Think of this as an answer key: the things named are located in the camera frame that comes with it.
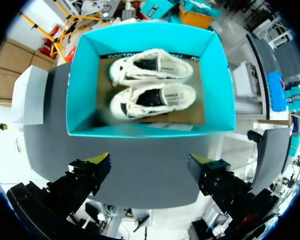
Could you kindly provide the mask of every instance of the shoe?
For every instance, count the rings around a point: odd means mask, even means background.
[[[193,87],[182,83],[141,84],[131,86],[113,97],[110,110],[116,119],[136,120],[180,111],[196,100]]]
[[[150,49],[116,60],[110,67],[112,85],[183,83],[193,74],[192,66],[163,49]]]

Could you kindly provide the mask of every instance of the table surface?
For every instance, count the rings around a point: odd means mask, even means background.
[[[44,124],[24,126],[29,162],[34,171],[55,181],[75,159],[110,153],[111,171],[92,199],[136,209],[171,208],[196,201],[199,188],[188,172],[189,153],[208,155],[212,136],[122,139],[69,136],[66,97],[71,64],[49,71],[44,97]]]

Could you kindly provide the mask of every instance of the yellow tripod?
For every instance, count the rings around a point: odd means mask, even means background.
[[[50,36],[48,33],[46,33],[41,27],[39,27],[37,24],[35,24],[30,18],[28,18],[26,15],[24,15],[22,12],[18,12],[18,14],[23,17],[25,20],[27,20],[30,24],[32,24],[33,28],[36,28],[40,33],[42,33],[47,39],[49,39],[52,42],[51,45],[51,50],[50,50],[50,57],[52,57],[53,55],[55,55],[56,53],[58,53],[60,55],[60,57],[62,58],[62,60],[66,63],[66,59],[64,57],[64,55],[61,53],[61,49],[64,50],[65,47],[62,46],[62,40],[68,36],[71,36],[73,34],[79,33],[79,32],[83,32],[83,31],[87,31],[87,30],[91,30],[90,27],[85,28],[85,29],[81,29],[81,30],[77,30],[77,31],[72,31],[67,33],[68,30],[70,29],[74,29],[74,25],[78,22],[78,19],[92,19],[92,20],[100,20],[100,18],[98,17],[92,17],[92,16],[78,16],[78,15],[69,15],[66,10],[60,5],[59,2],[57,2],[57,0],[53,0],[55,2],[55,4],[61,9],[61,11],[66,15],[66,19],[62,28],[62,33],[61,36],[59,38],[53,38],[52,36]],[[67,23],[68,21],[70,21],[72,24],[70,27],[68,27],[68,29],[66,30],[67,27]]]

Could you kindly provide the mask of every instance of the paper tag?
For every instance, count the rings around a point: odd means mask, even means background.
[[[184,100],[184,94],[181,93],[173,93],[173,94],[165,94],[164,95],[167,101],[180,101],[180,100]]]
[[[156,122],[148,125],[149,128],[156,129],[171,129],[171,130],[179,130],[179,131],[187,131],[190,132],[194,125],[190,124],[176,124],[176,123],[168,123],[168,122]]]

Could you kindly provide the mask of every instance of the turquoise box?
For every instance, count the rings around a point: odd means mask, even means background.
[[[176,124],[180,127],[173,129],[133,122],[99,126],[96,102],[100,57],[120,53],[126,56],[126,53],[153,48],[193,56],[198,60],[205,124]],[[103,138],[173,138],[235,130],[233,86],[218,36],[198,27],[167,22],[116,25],[82,35],[71,65],[66,97],[66,126],[71,136]]]

